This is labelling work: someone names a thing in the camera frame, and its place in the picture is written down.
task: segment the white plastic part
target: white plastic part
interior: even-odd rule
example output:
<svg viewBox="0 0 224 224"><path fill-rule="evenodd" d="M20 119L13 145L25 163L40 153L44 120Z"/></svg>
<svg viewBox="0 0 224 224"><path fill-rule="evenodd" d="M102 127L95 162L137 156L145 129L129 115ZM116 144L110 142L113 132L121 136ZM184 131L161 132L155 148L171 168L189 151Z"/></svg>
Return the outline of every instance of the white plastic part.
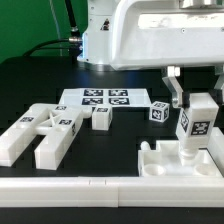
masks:
<svg viewBox="0 0 224 224"><path fill-rule="evenodd" d="M89 23L78 60L115 70L223 63L223 3L214 2L88 0Z"/></svg>
<svg viewBox="0 0 224 224"><path fill-rule="evenodd" d="M176 129L183 159L193 159L199 148L207 147L218 109L209 93L190 94L190 108L181 109Z"/></svg>
<svg viewBox="0 0 224 224"><path fill-rule="evenodd" d="M110 63L116 70L222 63L224 22L217 19L223 21L223 13L183 10L179 0L120 1L113 15ZM151 16L145 18L151 24L147 28L139 24L141 15ZM198 20L203 25L195 27Z"/></svg>
<svg viewBox="0 0 224 224"><path fill-rule="evenodd" d="M0 207L224 207L219 177L1 178Z"/></svg>
<svg viewBox="0 0 224 224"><path fill-rule="evenodd" d="M224 171L224 135L219 128L213 128L208 150L217 166Z"/></svg>
<svg viewBox="0 0 224 224"><path fill-rule="evenodd" d="M156 101L150 107L149 120L164 122L169 118L170 104Z"/></svg>
<svg viewBox="0 0 224 224"><path fill-rule="evenodd" d="M36 168L56 170L91 107L34 104L0 137L0 165L12 166L36 135L46 135L35 150Z"/></svg>
<svg viewBox="0 0 224 224"><path fill-rule="evenodd" d="M92 114L92 129L108 131L112 118L111 104L98 104Z"/></svg>
<svg viewBox="0 0 224 224"><path fill-rule="evenodd" d="M180 76L180 67L168 66L167 67L167 76L168 77L179 77Z"/></svg>
<svg viewBox="0 0 224 224"><path fill-rule="evenodd" d="M148 142L144 141L141 143L141 150L151 150L151 147Z"/></svg>
<svg viewBox="0 0 224 224"><path fill-rule="evenodd" d="M68 108L39 144L35 153L37 169L56 170L83 121L81 109Z"/></svg>
<svg viewBox="0 0 224 224"><path fill-rule="evenodd" d="M182 163L179 150L179 141L157 141L156 150L139 150L140 176L192 177L197 175L222 178L207 150L199 150L191 163L186 164Z"/></svg>

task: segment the black and white pattern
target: black and white pattern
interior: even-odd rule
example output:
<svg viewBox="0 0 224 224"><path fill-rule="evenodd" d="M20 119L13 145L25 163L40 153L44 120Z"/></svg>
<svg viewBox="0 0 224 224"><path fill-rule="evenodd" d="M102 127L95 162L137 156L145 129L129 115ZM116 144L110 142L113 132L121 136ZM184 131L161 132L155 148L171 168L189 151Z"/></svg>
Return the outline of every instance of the black and white pattern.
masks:
<svg viewBox="0 0 224 224"><path fill-rule="evenodd" d="M128 98L109 98L109 103L112 105L130 105Z"/></svg>
<svg viewBox="0 0 224 224"><path fill-rule="evenodd" d="M103 90L85 89L84 96L103 96Z"/></svg>
<svg viewBox="0 0 224 224"><path fill-rule="evenodd" d="M83 98L82 105L103 104L103 98Z"/></svg>
<svg viewBox="0 0 224 224"><path fill-rule="evenodd" d="M187 128L188 128L188 125L189 125L189 119L188 119L187 115L184 113L184 111L183 111L180 122L181 122L181 125L182 125L184 131L187 132Z"/></svg>
<svg viewBox="0 0 224 224"><path fill-rule="evenodd" d="M162 120L162 111L152 109L152 119L161 121Z"/></svg>
<svg viewBox="0 0 224 224"><path fill-rule="evenodd" d="M57 106L55 110L66 110L66 106Z"/></svg>
<svg viewBox="0 0 224 224"><path fill-rule="evenodd" d="M165 106L166 106L165 103L159 103L159 102L157 102L157 103L154 104L154 107L158 107L158 108L164 108Z"/></svg>
<svg viewBox="0 0 224 224"><path fill-rule="evenodd" d="M76 130L75 130L75 124L73 124L73 126L72 126L72 135L74 136L75 133L76 133Z"/></svg>
<svg viewBox="0 0 224 224"><path fill-rule="evenodd" d="M72 120L61 120L59 124L61 125L70 125L72 123Z"/></svg>
<svg viewBox="0 0 224 224"><path fill-rule="evenodd" d="M207 135L210 122L194 122L191 135Z"/></svg>
<svg viewBox="0 0 224 224"><path fill-rule="evenodd" d="M166 108L164 111L164 120L169 116L169 109Z"/></svg>
<svg viewBox="0 0 224 224"><path fill-rule="evenodd" d="M108 111L108 108L98 108L97 109L97 112L107 112Z"/></svg>
<svg viewBox="0 0 224 224"><path fill-rule="evenodd" d="M23 117L20 122L31 122L33 119L33 117Z"/></svg>
<svg viewBox="0 0 224 224"><path fill-rule="evenodd" d="M128 96L127 90L109 90L109 96Z"/></svg>

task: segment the metal bracket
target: metal bracket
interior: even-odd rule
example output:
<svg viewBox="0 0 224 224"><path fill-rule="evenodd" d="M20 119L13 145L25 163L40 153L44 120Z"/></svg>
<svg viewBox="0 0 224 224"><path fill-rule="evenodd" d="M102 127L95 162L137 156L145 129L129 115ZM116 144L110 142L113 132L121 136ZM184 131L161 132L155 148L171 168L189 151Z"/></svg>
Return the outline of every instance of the metal bracket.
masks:
<svg viewBox="0 0 224 224"><path fill-rule="evenodd" d="M224 0L180 0L180 8L223 8Z"/></svg>
<svg viewBox="0 0 224 224"><path fill-rule="evenodd" d="M178 76L180 76L180 67L168 66L163 71L163 81L172 93L172 104L174 108L181 108L183 106L183 89L176 79Z"/></svg>
<svg viewBox="0 0 224 224"><path fill-rule="evenodd" d="M215 75L218 75L219 78L216 82L215 89L222 91L222 104L224 103L224 65L215 66Z"/></svg>

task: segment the white plastic block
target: white plastic block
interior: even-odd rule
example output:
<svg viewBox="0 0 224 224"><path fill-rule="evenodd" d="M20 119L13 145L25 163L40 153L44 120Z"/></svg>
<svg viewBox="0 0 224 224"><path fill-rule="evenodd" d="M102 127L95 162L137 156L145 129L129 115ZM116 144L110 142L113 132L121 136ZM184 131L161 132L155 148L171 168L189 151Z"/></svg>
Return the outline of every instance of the white plastic block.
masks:
<svg viewBox="0 0 224 224"><path fill-rule="evenodd" d="M83 121L81 109L68 108L60 116L35 152L36 168L56 170Z"/></svg>
<svg viewBox="0 0 224 224"><path fill-rule="evenodd" d="M79 207L118 207L118 178L79 178Z"/></svg>
<svg viewBox="0 0 224 224"><path fill-rule="evenodd" d="M143 177L200 176L222 178L207 150L199 150L196 157L185 164L179 157L179 150L179 141L157 141L156 150L139 150L139 175Z"/></svg>
<svg viewBox="0 0 224 224"><path fill-rule="evenodd" d="M184 149L207 147L218 109L208 93L190 94L190 108L181 109L176 129Z"/></svg>
<svg viewBox="0 0 224 224"><path fill-rule="evenodd" d="M120 178L119 206L223 207L222 177Z"/></svg>
<svg viewBox="0 0 224 224"><path fill-rule="evenodd" d="M112 107L150 107L151 100L146 89L65 89L59 104L95 108L97 104L111 104Z"/></svg>
<svg viewBox="0 0 224 224"><path fill-rule="evenodd" d="M167 76L180 76L180 67L168 66L167 67Z"/></svg>
<svg viewBox="0 0 224 224"><path fill-rule="evenodd" d="M37 135L36 168L56 170L91 107L34 104L0 137L0 166L12 166Z"/></svg>
<svg viewBox="0 0 224 224"><path fill-rule="evenodd" d="M110 104L98 104L92 114L92 129L108 131L112 116Z"/></svg>
<svg viewBox="0 0 224 224"><path fill-rule="evenodd" d="M144 141L141 143L141 150L151 150L151 147L148 142Z"/></svg>
<svg viewBox="0 0 224 224"><path fill-rule="evenodd" d="M224 135L219 128L212 129L208 151L217 166L224 171Z"/></svg>
<svg viewBox="0 0 224 224"><path fill-rule="evenodd" d="M164 122L169 118L169 103L155 101L150 107L149 120Z"/></svg>
<svg viewBox="0 0 224 224"><path fill-rule="evenodd" d="M30 108L0 137L0 165L12 166L35 138L35 126L48 117L47 108Z"/></svg>

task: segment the black table surface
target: black table surface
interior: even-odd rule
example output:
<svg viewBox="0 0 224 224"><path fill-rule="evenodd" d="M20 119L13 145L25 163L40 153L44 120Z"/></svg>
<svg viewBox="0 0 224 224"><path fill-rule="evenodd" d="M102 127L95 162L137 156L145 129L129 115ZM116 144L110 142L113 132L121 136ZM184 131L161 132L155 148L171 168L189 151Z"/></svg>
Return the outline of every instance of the black table surface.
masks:
<svg viewBox="0 0 224 224"><path fill-rule="evenodd" d="M179 79L185 91L207 92L214 68L187 68ZM35 103L57 104L64 89L145 88L152 102L170 102L160 70L96 72L78 68L69 57L11 58L0 65L0 134ZM216 126L224 128L223 107ZM149 121L149 108L114 108L108 132L93 131L86 119L57 171L37 170L37 136L1 177L138 176L142 141L174 140L179 110L165 123ZM224 223L222 208L1 208L2 223Z"/></svg>

